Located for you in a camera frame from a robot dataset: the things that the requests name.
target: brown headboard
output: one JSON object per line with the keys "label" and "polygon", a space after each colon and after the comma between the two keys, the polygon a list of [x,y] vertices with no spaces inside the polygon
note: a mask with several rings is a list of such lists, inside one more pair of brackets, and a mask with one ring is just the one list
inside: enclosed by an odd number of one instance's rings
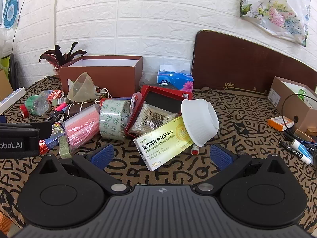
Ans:
{"label": "brown headboard", "polygon": [[267,94],[274,76],[316,89],[317,72],[267,47],[235,36],[201,30],[192,64],[194,88],[248,90]]}

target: plastic funnel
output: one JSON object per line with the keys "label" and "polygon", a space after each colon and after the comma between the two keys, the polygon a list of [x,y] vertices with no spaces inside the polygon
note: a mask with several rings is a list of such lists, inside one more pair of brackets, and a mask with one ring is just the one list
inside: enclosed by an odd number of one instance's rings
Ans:
{"label": "plastic funnel", "polygon": [[67,98],[75,102],[98,99],[95,94],[94,83],[87,72],[82,73],[68,92]]}

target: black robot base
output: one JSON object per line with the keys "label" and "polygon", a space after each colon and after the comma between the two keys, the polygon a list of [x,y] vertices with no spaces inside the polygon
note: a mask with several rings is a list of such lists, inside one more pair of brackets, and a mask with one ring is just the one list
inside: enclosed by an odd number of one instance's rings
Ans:
{"label": "black robot base", "polygon": [[83,156],[44,156],[18,198],[16,238],[310,237],[307,197],[278,154],[246,153],[205,182],[132,190]]}

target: brown cardboard box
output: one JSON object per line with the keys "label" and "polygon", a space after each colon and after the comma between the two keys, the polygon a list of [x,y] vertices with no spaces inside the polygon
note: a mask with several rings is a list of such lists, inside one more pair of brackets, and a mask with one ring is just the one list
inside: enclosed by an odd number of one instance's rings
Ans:
{"label": "brown cardboard box", "polygon": [[79,57],[60,67],[60,78],[65,94],[68,81],[75,81],[87,72],[100,88],[107,88],[112,97],[131,97],[139,89],[143,57],[129,55],[89,55]]}
{"label": "brown cardboard box", "polygon": [[5,75],[4,70],[0,70],[0,101],[13,92],[13,89]]}
{"label": "brown cardboard box", "polygon": [[[281,108],[284,100],[291,94],[298,93],[299,89],[306,91],[306,95],[317,99],[317,95],[308,86],[294,81],[274,77],[268,99],[281,113]],[[298,117],[298,122],[295,122],[293,129],[299,129],[306,132],[308,128],[317,128],[317,102],[308,99],[309,106],[300,99],[297,95],[291,96],[284,104],[283,115],[291,120]]]}

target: metal screw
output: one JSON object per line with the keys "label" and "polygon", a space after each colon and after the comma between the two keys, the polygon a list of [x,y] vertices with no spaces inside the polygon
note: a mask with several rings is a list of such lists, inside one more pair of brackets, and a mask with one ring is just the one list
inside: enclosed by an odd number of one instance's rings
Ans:
{"label": "metal screw", "polygon": [[126,185],[123,183],[116,183],[111,186],[111,189],[116,192],[124,191],[126,189]]}
{"label": "metal screw", "polygon": [[201,191],[212,191],[214,189],[214,186],[209,183],[202,183],[198,185],[198,189]]}

